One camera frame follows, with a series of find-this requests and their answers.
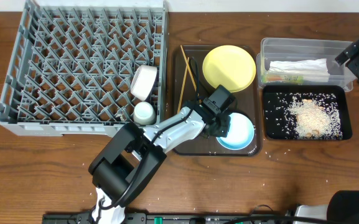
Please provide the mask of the white paper napkin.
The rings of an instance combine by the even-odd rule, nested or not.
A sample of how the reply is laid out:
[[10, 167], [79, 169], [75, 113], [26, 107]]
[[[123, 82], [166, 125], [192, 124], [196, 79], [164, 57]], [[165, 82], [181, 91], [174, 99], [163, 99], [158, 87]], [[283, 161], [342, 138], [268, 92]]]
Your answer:
[[328, 82], [327, 59], [301, 61], [271, 61], [267, 74], [300, 75], [308, 82]]

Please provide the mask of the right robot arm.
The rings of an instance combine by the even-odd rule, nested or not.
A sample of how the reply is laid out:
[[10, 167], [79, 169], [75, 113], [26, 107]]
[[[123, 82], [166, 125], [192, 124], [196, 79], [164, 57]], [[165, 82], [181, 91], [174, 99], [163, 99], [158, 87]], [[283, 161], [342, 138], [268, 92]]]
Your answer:
[[[359, 83], [359, 40], [350, 44], [335, 61], [345, 65], [358, 79]], [[359, 223], [359, 190], [341, 190], [336, 192], [327, 205], [300, 205], [294, 217], [307, 219], [307, 223], [316, 220], [321, 223]]]

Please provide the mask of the green orange snack wrapper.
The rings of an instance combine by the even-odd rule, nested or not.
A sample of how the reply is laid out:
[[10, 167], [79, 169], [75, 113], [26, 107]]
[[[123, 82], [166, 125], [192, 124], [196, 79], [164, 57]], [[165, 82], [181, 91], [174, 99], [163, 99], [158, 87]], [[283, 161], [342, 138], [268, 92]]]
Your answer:
[[291, 84], [303, 84], [303, 76], [300, 75], [280, 75], [280, 74], [264, 74], [261, 76], [261, 84], [270, 83], [291, 83]]

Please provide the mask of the light blue round bowl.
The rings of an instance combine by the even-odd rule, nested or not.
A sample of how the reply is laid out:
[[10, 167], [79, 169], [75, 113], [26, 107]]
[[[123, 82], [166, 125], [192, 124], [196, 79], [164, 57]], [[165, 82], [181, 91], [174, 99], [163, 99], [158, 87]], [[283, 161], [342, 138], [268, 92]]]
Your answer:
[[217, 141], [229, 150], [242, 150], [249, 146], [254, 138], [254, 125], [247, 116], [241, 113], [231, 113], [229, 117], [230, 127], [227, 137], [217, 137]]

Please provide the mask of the rice food scraps pile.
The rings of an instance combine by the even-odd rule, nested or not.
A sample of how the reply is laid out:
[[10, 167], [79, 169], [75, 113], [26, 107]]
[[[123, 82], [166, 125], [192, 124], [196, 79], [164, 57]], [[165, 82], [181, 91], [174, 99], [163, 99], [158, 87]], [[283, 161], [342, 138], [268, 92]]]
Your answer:
[[272, 139], [343, 138], [338, 100], [333, 93], [268, 93], [263, 113], [266, 134]]

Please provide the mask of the white plastic cup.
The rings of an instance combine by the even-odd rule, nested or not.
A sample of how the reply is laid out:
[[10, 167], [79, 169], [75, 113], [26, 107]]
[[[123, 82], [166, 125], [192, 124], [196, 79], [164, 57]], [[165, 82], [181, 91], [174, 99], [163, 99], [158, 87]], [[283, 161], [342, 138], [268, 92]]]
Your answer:
[[142, 101], [134, 108], [134, 122], [140, 125], [151, 125], [156, 122], [156, 113], [152, 105]]

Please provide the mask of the white round bowl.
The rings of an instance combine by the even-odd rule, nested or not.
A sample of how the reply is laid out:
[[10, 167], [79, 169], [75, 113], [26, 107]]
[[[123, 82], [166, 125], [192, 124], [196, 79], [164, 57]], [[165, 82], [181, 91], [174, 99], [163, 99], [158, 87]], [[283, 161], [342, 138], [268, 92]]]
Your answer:
[[157, 76], [157, 67], [141, 65], [135, 72], [130, 92], [141, 101], [149, 96]]

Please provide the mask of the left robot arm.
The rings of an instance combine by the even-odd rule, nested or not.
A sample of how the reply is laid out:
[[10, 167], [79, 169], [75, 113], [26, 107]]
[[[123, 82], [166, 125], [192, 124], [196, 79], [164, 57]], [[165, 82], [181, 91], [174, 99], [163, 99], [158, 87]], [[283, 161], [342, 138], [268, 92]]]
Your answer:
[[235, 96], [224, 86], [203, 100], [187, 101], [175, 116], [154, 126], [125, 124], [91, 162], [88, 171], [98, 195], [94, 223], [121, 223], [124, 209], [146, 187], [167, 157], [199, 135], [226, 137]]

